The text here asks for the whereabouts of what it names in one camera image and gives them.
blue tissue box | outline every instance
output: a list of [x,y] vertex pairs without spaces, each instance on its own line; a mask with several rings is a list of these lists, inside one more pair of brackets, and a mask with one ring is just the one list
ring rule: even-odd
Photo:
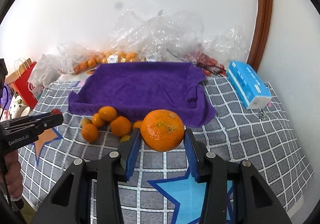
[[271,93],[252,67],[231,61],[227,75],[247,110],[263,109],[271,101]]

wooden door frame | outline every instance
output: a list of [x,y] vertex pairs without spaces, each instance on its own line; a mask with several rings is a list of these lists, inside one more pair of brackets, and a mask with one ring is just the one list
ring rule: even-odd
[[272,15],[272,5],[273,0],[258,0],[256,25],[247,60],[247,63],[250,64],[255,71],[259,68],[266,47]]

plastic bag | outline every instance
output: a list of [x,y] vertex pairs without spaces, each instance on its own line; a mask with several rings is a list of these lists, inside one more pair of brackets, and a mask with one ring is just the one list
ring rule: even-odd
[[242,36],[243,27],[236,27],[225,34],[218,34],[202,43],[190,46],[175,56],[197,64],[207,76],[220,74],[226,76],[227,66],[231,60],[245,62],[248,50]]
[[41,59],[34,66],[28,82],[34,87],[48,86],[60,76],[60,72],[52,67],[54,64],[59,62],[60,60],[58,59],[58,56],[42,55]]
[[57,49],[60,56],[57,57],[54,67],[62,73],[74,73],[86,71],[101,63],[101,55],[95,50],[88,50],[77,43],[59,43]]
[[214,57],[227,67],[231,60],[246,62],[249,51],[243,37],[243,26],[232,28],[204,41],[204,54]]
[[104,56],[113,62],[180,61],[167,50],[181,53],[196,45],[202,40],[203,25],[200,15],[188,11],[173,15],[160,11],[158,16],[143,21],[129,10],[118,19],[103,48]]

human hand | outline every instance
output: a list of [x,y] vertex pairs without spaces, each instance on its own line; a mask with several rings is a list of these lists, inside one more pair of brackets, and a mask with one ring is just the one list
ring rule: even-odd
[[23,185],[22,185],[22,175],[20,173],[21,165],[18,161],[18,151],[12,151],[4,156],[5,164],[7,165],[8,172],[5,175],[5,180],[8,185],[9,195],[13,199],[18,199],[22,195]]

gray plaid blanket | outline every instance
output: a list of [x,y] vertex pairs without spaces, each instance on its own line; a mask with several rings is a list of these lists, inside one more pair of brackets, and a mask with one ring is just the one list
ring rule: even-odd
[[[218,114],[208,124],[192,129],[196,139],[225,160],[250,160],[288,214],[294,214],[303,203],[303,192],[313,170],[272,87],[269,85],[272,102],[261,112],[246,110],[226,78],[210,78],[202,84]],[[53,82],[32,112],[38,114],[58,108],[64,113],[63,124],[56,128],[63,139],[44,146],[38,166],[33,145],[19,151],[23,195],[34,207],[39,207],[74,159],[100,159],[119,145],[119,139],[108,131],[108,126],[100,130],[96,143],[88,144],[82,139],[79,130],[84,116],[67,112],[68,94],[79,90],[74,82]],[[183,143],[170,152],[159,153],[142,142],[132,178],[127,183],[119,183],[125,223],[170,224],[175,205],[147,181],[183,176],[187,168]],[[91,220],[96,223],[96,182],[92,185]]]

